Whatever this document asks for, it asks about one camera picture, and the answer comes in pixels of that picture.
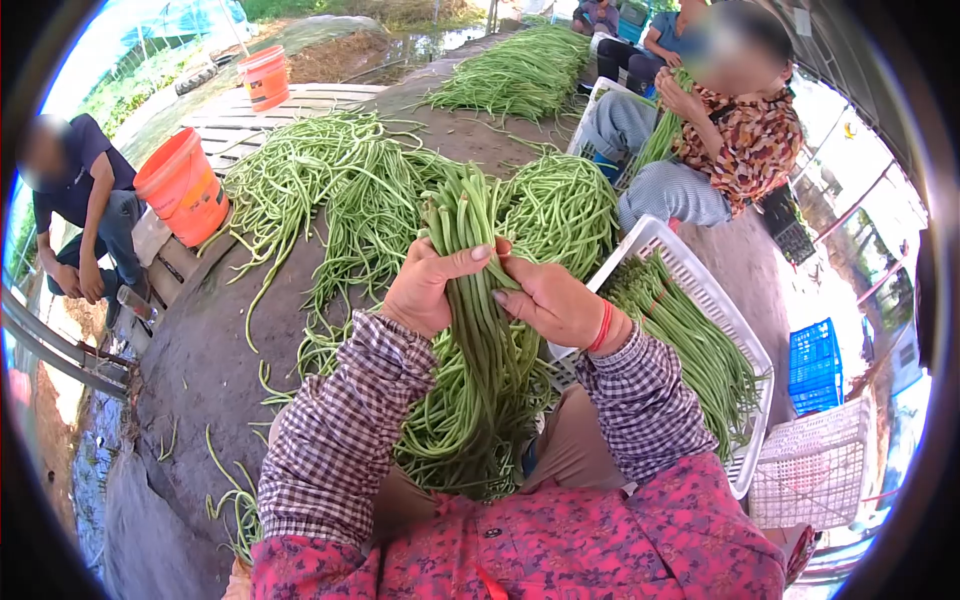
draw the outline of right hand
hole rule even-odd
[[[533,264],[517,256],[501,256],[504,271],[523,291],[496,290],[493,297],[508,313],[530,324],[547,341],[570,348],[588,348],[603,322],[604,302],[556,263]],[[610,354],[623,346],[633,323],[612,309],[607,338],[594,354]]]
[[[671,68],[676,68],[678,66],[684,66],[684,62],[680,60],[680,55],[676,52],[670,52],[669,50],[664,50],[663,54],[660,57],[666,60],[667,66]]]
[[[76,267],[60,265],[60,268],[51,276],[68,298],[75,300],[84,296],[80,287],[80,271]]]

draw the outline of left hand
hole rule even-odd
[[[497,250],[509,252],[510,245],[497,239]],[[380,313],[428,340],[433,338],[450,326],[450,305],[444,295],[447,281],[479,273],[490,262],[492,252],[490,245],[484,244],[440,256],[429,238],[417,240],[410,245]]]
[[[96,304],[104,296],[104,279],[100,276],[100,266],[93,254],[80,257],[80,289],[91,304]]]
[[[685,92],[673,79],[667,67],[661,67],[656,79],[663,105],[685,121],[696,122],[707,116],[704,101],[696,91]]]

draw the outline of water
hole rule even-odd
[[[120,356],[133,358],[130,349]],[[93,392],[73,460],[72,500],[77,519],[77,543],[84,562],[101,580],[107,473],[120,451],[123,423],[130,421],[130,410],[126,400]]]
[[[356,77],[350,83],[395,84],[406,73],[440,58],[445,52],[456,50],[471,39],[483,37],[485,33],[483,27],[437,32],[392,32],[387,49],[367,60],[367,69],[376,70]]]

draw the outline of tire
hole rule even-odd
[[[196,89],[200,85],[210,81],[216,74],[217,66],[209,64],[174,82],[174,91],[177,92],[178,96],[182,96],[191,89]]]

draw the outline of roof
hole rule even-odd
[[[829,0],[752,0],[780,18],[793,39],[797,62],[845,98],[863,122],[880,136],[900,168],[923,189],[920,161],[875,50],[843,3]]]

